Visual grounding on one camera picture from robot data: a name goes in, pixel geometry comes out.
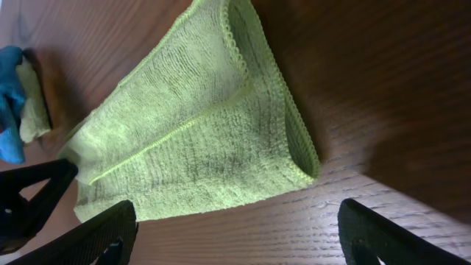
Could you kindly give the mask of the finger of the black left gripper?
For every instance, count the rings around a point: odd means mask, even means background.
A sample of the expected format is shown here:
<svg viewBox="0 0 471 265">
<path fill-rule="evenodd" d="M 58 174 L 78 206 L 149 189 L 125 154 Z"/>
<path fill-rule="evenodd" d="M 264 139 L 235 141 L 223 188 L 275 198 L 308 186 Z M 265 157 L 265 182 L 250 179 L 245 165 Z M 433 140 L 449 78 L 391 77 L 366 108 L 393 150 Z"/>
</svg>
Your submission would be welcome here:
<svg viewBox="0 0 471 265">
<path fill-rule="evenodd" d="M 1 253 L 18 251 L 40 232 L 78 173 L 66 159 L 1 173 Z M 21 190 L 41 181 L 44 187 L 31 199 Z"/>
</svg>

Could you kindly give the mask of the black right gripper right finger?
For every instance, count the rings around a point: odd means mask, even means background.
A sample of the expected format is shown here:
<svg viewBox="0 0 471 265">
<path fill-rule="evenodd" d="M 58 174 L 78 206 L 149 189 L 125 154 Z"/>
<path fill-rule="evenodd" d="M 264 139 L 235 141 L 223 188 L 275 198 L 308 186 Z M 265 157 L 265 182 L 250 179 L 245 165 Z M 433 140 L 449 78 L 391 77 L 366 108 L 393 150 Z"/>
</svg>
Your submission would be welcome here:
<svg viewBox="0 0 471 265">
<path fill-rule="evenodd" d="M 341 202 L 338 227 L 347 265 L 470 265 L 354 199 Z"/>
</svg>

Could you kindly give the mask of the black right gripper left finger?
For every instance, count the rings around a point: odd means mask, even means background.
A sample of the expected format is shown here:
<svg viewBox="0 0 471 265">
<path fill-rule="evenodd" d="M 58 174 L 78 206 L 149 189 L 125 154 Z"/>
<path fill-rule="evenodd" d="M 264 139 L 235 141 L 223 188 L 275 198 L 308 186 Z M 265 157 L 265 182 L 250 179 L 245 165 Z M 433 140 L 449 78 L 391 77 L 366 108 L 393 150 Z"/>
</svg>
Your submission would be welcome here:
<svg viewBox="0 0 471 265">
<path fill-rule="evenodd" d="M 133 204 L 124 200 L 7 265 L 127 265 L 137 232 Z"/>
</svg>

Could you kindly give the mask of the light green microfiber cloth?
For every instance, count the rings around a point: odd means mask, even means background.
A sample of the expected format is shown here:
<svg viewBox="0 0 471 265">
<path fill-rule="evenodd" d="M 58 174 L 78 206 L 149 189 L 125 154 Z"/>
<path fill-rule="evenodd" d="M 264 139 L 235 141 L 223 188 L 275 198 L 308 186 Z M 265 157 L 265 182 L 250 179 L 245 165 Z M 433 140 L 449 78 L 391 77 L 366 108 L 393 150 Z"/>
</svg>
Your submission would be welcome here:
<svg viewBox="0 0 471 265">
<path fill-rule="evenodd" d="M 250 1 L 192 2 L 60 154 L 83 222 L 123 200 L 140 221 L 238 207 L 320 167 Z"/>
</svg>

